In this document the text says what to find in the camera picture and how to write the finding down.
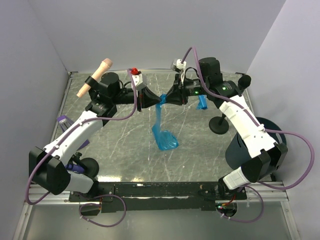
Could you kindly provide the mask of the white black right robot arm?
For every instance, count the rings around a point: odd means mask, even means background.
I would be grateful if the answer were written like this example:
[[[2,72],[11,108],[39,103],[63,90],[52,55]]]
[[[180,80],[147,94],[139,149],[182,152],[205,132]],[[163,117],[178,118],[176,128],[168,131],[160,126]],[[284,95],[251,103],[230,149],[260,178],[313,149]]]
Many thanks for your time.
[[[174,60],[171,68],[176,75],[166,95],[166,102],[185,105],[191,96],[207,96],[222,113],[209,121],[211,131],[224,134],[231,123],[240,137],[240,143],[244,144],[247,157],[236,156],[237,165],[233,171],[219,179],[220,197],[230,199],[240,186],[256,183],[281,166],[288,152],[286,142],[279,143],[274,139],[274,133],[258,121],[243,96],[244,90],[251,84],[250,76],[241,76],[238,83],[225,81],[220,62],[215,57],[196,61],[196,79],[186,77],[188,68],[184,58]]]

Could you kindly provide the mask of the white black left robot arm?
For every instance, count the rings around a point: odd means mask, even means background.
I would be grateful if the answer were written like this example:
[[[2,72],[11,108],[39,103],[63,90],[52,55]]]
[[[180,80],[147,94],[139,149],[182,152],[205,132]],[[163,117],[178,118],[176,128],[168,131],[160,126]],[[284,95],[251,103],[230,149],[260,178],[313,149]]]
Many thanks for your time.
[[[29,183],[34,182],[54,195],[71,191],[80,192],[87,201],[98,197],[98,163],[84,159],[80,162],[82,170],[72,170],[67,166],[90,136],[114,120],[117,105],[132,104],[134,113],[161,102],[162,98],[149,90],[141,73],[130,74],[129,77],[130,89],[121,84],[114,72],[102,74],[101,81],[93,75],[86,79],[84,85],[89,88],[90,103],[56,140],[42,148],[34,147],[29,152]]]

